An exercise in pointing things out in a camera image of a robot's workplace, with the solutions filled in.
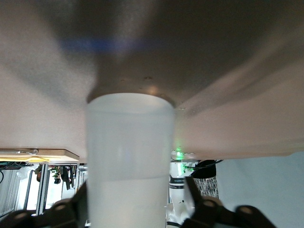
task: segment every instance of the wall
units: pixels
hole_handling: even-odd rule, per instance
[[[225,160],[217,165],[219,198],[229,210],[260,209],[279,228],[304,224],[304,152],[288,157]]]

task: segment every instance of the translucent plastic cup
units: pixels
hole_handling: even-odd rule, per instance
[[[143,94],[110,94],[87,110],[93,228],[163,228],[174,111]]]

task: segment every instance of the white cylinder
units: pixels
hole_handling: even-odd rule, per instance
[[[110,94],[87,110],[93,228],[164,228],[174,110],[144,94]]]

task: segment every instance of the gray wall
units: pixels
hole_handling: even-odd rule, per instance
[[[304,152],[225,160],[217,165],[219,198],[229,210],[260,209],[279,228],[304,225]]]

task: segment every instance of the corrugated panel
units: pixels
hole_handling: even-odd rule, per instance
[[[15,209],[20,179],[18,170],[3,170],[4,179],[0,184],[0,217]]]

